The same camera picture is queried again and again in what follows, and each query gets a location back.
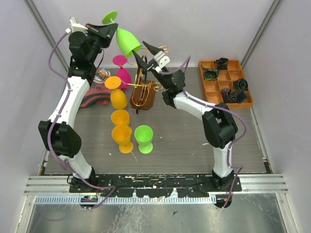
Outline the green wine glass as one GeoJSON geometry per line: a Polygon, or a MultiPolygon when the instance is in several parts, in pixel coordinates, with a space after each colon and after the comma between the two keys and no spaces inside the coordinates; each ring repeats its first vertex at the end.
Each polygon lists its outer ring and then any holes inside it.
{"type": "MultiPolygon", "coordinates": [[[[117,14],[117,11],[109,12],[102,19],[102,24],[115,23],[114,19],[117,17],[117,14]]],[[[116,40],[119,49],[126,58],[133,56],[133,51],[138,52],[142,47],[139,40],[130,31],[120,27],[117,27],[116,40]]]]}
{"type": "Polygon", "coordinates": [[[147,125],[140,125],[134,131],[135,139],[138,143],[138,149],[143,154],[148,154],[153,150],[153,130],[147,125]]]}

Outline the pink plastic wine glass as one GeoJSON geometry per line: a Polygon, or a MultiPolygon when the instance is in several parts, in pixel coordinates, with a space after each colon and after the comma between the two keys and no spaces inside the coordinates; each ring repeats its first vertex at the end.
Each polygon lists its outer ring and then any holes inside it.
{"type": "Polygon", "coordinates": [[[112,60],[113,64],[119,66],[116,76],[121,79],[120,88],[125,91],[132,83],[132,78],[129,71],[124,68],[124,65],[127,63],[127,58],[124,55],[117,55],[112,60]]]}

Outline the yellow plastic wine glass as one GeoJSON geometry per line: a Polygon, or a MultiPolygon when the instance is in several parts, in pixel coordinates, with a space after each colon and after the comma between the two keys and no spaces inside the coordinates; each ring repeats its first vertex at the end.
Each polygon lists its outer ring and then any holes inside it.
{"type": "Polygon", "coordinates": [[[112,90],[110,94],[112,106],[117,110],[124,109],[127,106],[128,101],[125,93],[119,89],[121,79],[117,76],[111,76],[105,80],[104,84],[107,89],[112,90]]]}

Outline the orange wine glass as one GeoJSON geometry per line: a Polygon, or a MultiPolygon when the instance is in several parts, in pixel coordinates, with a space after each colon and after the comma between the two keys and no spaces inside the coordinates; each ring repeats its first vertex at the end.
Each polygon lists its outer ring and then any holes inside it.
{"type": "Polygon", "coordinates": [[[129,126],[130,116],[129,113],[124,109],[119,109],[111,114],[111,121],[115,126],[125,125],[129,126]]]}
{"type": "Polygon", "coordinates": [[[113,140],[119,145],[121,153],[128,154],[133,150],[132,130],[126,125],[117,125],[111,132],[113,140]]]}

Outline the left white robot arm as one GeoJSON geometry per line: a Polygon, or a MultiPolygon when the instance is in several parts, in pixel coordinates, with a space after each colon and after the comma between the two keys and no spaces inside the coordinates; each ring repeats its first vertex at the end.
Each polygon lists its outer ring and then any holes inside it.
{"type": "Polygon", "coordinates": [[[118,28],[116,23],[98,26],[72,23],[63,37],[69,40],[71,52],[69,70],[61,77],[66,88],[48,120],[38,125],[39,133],[46,149],[63,170],[70,170],[74,184],[86,192],[101,190],[94,168],[86,161],[82,152],[82,140],[74,130],[74,122],[83,97],[90,89],[97,68],[94,62],[97,56],[110,46],[118,28]]]}

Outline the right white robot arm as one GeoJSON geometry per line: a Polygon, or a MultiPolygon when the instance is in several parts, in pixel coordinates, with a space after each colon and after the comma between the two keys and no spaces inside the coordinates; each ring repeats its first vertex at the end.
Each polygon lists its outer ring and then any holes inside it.
{"type": "Polygon", "coordinates": [[[168,71],[167,65],[170,59],[167,53],[146,42],[144,45],[153,58],[146,62],[133,51],[137,66],[156,77],[165,89],[162,97],[167,105],[183,110],[202,121],[206,140],[213,146],[214,151],[213,185],[218,191],[232,188],[236,177],[230,164],[230,156],[232,143],[238,132],[232,112],[224,103],[212,104],[194,97],[185,90],[185,71],[190,57],[187,57],[176,70],[168,71]]]}

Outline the orange wine glass front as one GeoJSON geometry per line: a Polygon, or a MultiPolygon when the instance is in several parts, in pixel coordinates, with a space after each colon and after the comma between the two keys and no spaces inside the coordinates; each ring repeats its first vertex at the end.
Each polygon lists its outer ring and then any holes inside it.
{"type": "Polygon", "coordinates": [[[128,154],[133,150],[132,130],[126,125],[117,125],[111,132],[113,140],[119,145],[121,153],[128,154]]]}

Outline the black crumpled item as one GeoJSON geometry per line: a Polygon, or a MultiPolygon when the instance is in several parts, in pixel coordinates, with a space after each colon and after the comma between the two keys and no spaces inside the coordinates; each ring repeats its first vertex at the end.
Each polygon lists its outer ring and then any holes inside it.
{"type": "Polygon", "coordinates": [[[248,95],[243,90],[231,90],[229,88],[223,88],[221,95],[224,103],[242,103],[248,99],[248,95]]]}
{"type": "Polygon", "coordinates": [[[219,69],[204,68],[203,78],[206,81],[215,81],[219,76],[219,69]]]}
{"type": "Polygon", "coordinates": [[[248,90],[248,82],[244,78],[239,78],[238,80],[233,82],[233,87],[235,90],[247,91],[248,90]]]}
{"type": "Polygon", "coordinates": [[[227,59],[227,58],[217,59],[215,61],[216,68],[219,69],[219,70],[227,70],[228,69],[227,68],[228,62],[229,62],[229,59],[227,59]]]}

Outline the red printed cloth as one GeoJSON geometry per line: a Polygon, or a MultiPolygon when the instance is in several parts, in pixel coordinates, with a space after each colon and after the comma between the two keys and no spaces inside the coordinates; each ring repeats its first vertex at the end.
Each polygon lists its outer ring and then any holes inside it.
{"type": "Polygon", "coordinates": [[[93,104],[108,105],[112,89],[106,88],[104,82],[111,76],[111,73],[106,69],[100,69],[95,74],[93,83],[86,92],[80,104],[81,108],[87,108],[93,104]]]}

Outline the orange compartment tray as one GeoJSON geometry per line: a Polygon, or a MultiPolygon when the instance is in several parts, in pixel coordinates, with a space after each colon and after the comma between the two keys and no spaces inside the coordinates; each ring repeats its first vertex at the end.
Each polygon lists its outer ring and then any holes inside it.
{"type": "MultiPolygon", "coordinates": [[[[217,69],[216,60],[201,60],[198,63],[199,75],[202,85],[202,90],[204,93],[204,98],[206,101],[219,104],[223,101],[221,90],[223,88],[229,88],[232,91],[235,90],[233,87],[233,82],[239,78],[245,78],[244,71],[242,69],[239,60],[229,60],[227,70],[219,70],[218,79],[215,81],[206,81],[203,78],[204,68],[217,69]]],[[[229,109],[250,109],[253,107],[253,99],[251,92],[249,90],[245,91],[248,95],[248,99],[242,103],[227,103],[229,109]]]]}

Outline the black crumpled item top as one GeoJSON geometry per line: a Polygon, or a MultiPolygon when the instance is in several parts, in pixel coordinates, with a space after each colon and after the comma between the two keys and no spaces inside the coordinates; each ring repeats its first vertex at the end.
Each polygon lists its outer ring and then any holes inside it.
{"type": "Polygon", "coordinates": [[[219,69],[219,70],[227,70],[228,69],[227,68],[228,62],[229,62],[229,59],[227,59],[227,58],[217,59],[215,61],[216,68],[219,69]]]}

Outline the black crumpled item bottom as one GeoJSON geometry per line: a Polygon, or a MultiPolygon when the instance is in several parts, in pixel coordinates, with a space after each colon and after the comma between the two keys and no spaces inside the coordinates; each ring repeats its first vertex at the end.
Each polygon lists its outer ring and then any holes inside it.
{"type": "Polygon", "coordinates": [[[231,90],[229,88],[223,88],[221,95],[224,103],[242,103],[248,99],[248,95],[243,90],[231,90]]]}

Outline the black crumpled item right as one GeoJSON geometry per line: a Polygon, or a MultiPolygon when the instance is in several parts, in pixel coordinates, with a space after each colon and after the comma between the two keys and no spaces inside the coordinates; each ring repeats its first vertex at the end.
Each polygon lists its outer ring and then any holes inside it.
{"type": "Polygon", "coordinates": [[[248,90],[248,82],[244,78],[239,78],[238,80],[233,82],[233,87],[235,90],[247,91],[248,90]]]}

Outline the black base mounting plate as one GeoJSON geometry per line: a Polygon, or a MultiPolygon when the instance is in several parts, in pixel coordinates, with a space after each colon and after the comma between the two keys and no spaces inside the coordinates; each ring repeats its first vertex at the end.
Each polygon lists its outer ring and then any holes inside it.
{"type": "Polygon", "coordinates": [[[110,189],[95,189],[77,178],[67,177],[71,193],[97,193],[101,197],[139,198],[169,197],[177,192],[178,198],[208,197],[209,192],[242,191],[240,179],[233,180],[230,175],[226,184],[220,184],[209,174],[101,174],[95,176],[93,185],[96,187],[115,186],[112,194],[110,189]]]}

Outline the aluminium frame rail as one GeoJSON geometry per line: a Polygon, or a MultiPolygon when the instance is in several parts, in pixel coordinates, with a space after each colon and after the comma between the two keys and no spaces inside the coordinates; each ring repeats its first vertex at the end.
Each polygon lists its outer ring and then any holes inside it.
{"type": "Polygon", "coordinates": [[[102,174],[97,176],[104,190],[78,184],[71,176],[31,176],[25,194],[108,193],[114,186],[120,197],[169,196],[174,193],[184,197],[205,196],[208,193],[287,193],[288,188],[280,174],[240,174],[235,181],[217,187],[209,174],[102,174]]]}

